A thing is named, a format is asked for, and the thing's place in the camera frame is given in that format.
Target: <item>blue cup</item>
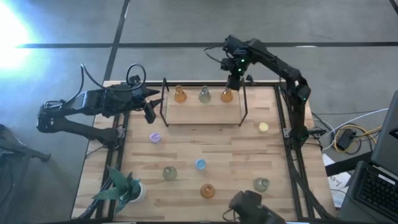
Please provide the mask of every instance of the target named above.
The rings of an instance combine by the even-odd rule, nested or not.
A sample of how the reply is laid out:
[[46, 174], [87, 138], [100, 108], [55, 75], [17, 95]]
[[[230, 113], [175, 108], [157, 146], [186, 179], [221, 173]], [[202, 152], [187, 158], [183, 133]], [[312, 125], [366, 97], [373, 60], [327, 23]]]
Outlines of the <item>blue cup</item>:
[[198, 160], [195, 162], [195, 167], [196, 167], [198, 170], [203, 170], [203, 169], [205, 169], [205, 168], [206, 168], [206, 161], [205, 161], [204, 159], [198, 159]]

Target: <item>green plant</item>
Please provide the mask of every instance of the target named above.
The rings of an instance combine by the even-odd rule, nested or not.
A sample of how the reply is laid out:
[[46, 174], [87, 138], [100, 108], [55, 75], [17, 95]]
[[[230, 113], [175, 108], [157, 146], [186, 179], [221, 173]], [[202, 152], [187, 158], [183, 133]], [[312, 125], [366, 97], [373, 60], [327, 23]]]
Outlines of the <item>green plant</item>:
[[140, 192], [141, 186], [139, 185], [139, 179], [134, 180], [132, 178], [132, 172], [125, 177], [120, 171], [113, 169], [108, 166], [109, 177], [113, 181], [115, 187], [112, 189], [101, 191], [96, 194], [93, 199], [97, 200], [118, 200], [118, 206], [116, 207], [116, 213], [120, 212], [126, 204], [136, 199]]

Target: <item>white cable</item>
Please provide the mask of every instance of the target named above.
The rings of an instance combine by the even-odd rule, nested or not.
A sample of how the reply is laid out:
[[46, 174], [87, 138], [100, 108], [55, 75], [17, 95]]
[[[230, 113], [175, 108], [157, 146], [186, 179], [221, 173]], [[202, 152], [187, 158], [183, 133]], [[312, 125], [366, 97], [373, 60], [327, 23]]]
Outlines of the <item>white cable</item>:
[[374, 114], [374, 113], [382, 112], [382, 111], [385, 111], [385, 110], [388, 110], [388, 108], [384, 108], [384, 109], [381, 109], [381, 110], [378, 110], [378, 111], [373, 111], [373, 112], [358, 116], [358, 117], [356, 117], [354, 119], [351, 119], [351, 120], [349, 120], [349, 121], [337, 126], [336, 128], [333, 128], [326, 136], [328, 136], [331, 133], [335, 133], [336, 134], [336, 129], [339, 129], [339, 128], [343, 127], [344, 125], [346, 125], [346, 124], [348, 124], [348, 123], [350, 123], [352, 121], [355, 121], [356, 119], [363, 118], [363, 117], [365, 117], [367, 115], [371, 115], [371, 114]]
[[[331, 126], [329, 123], [327, 123], [326, 121], [323, 121], [323, 122], [329, 126], [329, 128], [331, 129], [331, 131], [332, 131], [332, 132], [335, 134], [335, 136], [336, 136], [336, 131], [335, 131], [334, 127], [332, 127], [332, 126]], [[328, 147], [326, 147], [326, 148], [323, 148], [322, 151], [325, 150], [325, 149], [328, 149], [328, 148], [332, 147], [332, 145], [335, 143], [335, 141], [336, 141], [336, 139], [334, 139], [334, 140], [331, 142], [330, 146], [328, 146]]]

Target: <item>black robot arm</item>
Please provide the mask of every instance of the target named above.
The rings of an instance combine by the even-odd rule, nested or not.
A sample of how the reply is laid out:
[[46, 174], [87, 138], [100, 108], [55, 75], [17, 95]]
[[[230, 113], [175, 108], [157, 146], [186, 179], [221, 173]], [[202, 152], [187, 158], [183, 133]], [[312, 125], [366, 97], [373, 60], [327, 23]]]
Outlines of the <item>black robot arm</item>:
[[[130, 77], [129, 80], [134, 84], [133, 87], [141, 84], [138, 75]], [[97, 139], [105, 145], [115, 145], [119, 137], [117, 129], [98, 129], [69, 121], [65, 116], [81, 113], [85, 115], [102, 114], [108, 118], [126, 111], [144, 110], [147, 122], [153, 123], [156, 118], [154, 108], [160, 104], [162, 99], [146, 102], [145, 98], [158, 94], [159, 90], [148, 89], [145, 83], [141, 87], [129, 91], [134, 89], [131, 87], [127, 84], [112, 85], [108, 88], [80, 93], [69, 101], [49, 101], [39, 109], [37, 129], [43, 133], [65, 131], [88, 139]]]
[[257, 39], [242, 42], [230, 35], [224, 43], [223, 50], [228, 58], [221, 61], [221, 69], [230, 71], [227, 87], [239, 90], [240, 79], [250, 64], [261, 63], [286, 81], [286, 95], [289, 111], [292, 116], [292, 129], [289, 132], [290, 145], [302, 147], [308, 139], [308, 130], [304, 125], [305, 104], [311, 94], [306, 79], [300, 70], [291, 67], [277, 56], [270, 53], [264, 43]]

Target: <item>potted plant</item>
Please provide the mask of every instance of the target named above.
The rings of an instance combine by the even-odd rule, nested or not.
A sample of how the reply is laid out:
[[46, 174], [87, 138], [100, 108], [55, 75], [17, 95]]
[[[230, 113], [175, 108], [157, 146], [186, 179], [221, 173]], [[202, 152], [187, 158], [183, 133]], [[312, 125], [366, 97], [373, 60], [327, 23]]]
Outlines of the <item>potted plant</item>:
[[101, 191], [93, 199], [97, 200], [117, 200], [118, 206], [116, 213], [120, 212], [128, 202], [143, 201], [146, 195], [145, 185], [139, 179], [132, 178], [132, 172], [125, 177], [120, 171], [108, 166], [109, 177], [115, 184], [112, 189]]

